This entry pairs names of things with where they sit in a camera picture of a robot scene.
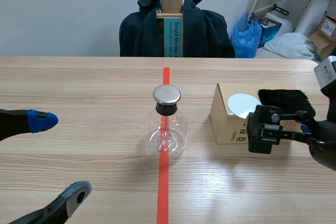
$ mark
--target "red tape line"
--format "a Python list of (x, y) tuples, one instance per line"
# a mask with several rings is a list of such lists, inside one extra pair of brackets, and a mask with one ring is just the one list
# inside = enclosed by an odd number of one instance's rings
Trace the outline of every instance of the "red tape line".
[[(163, 68), (163, 84), (170, 84), (169, 68)], [(169, 149), (163, 145), (168, 145), (169, 135), (165, 133), (165, 127), (169, 129), (169, 122), (166, 124), (165, 119), (165, 116), (161, 117), (157, 224), (169, 224)]]

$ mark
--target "metal lid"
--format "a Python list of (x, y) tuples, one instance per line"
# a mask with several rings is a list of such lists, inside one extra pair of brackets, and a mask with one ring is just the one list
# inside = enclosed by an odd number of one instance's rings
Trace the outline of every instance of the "metal lid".
[(161, 85), (153, 91), (154, 100), (161, 105), (174, 105), (181, 99), (181, 92), (172, 85)]
[(234, 115), (246, 119), (248, 113), (255, 112), (256, 106), (261, 103), (252, 95), (234, 94), (227, 101), (227, 105)]

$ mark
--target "screw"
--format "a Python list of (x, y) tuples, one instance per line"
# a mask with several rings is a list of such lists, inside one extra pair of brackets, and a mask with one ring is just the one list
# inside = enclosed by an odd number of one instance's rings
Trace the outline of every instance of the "screw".
[(272, 122), (277, 123), (280, 121), (280, 116), (278, 114), (274, 114), (271, 117)]

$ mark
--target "glass flask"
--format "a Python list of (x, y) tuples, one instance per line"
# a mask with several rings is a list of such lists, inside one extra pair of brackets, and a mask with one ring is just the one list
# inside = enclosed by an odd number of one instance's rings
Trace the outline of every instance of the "glass flask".
[(181, 98), (179, 89), (172, 85), (161, 85), (154, 89), (156, 108), (144, 122), (144, 141), (147, 148), (157, 154), (169, 152), (178, 156), (187, 142), (187, 121), (177, 109)]

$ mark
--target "white round label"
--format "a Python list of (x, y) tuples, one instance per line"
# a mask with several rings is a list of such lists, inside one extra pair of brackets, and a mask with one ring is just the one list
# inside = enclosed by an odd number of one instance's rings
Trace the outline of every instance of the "white round label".
[(261, 103), (252, 95), (234, 94), (227, 101), (227, 105), (234, 115), (246, 119), (248, 113), (255, 112), (256, 106)]

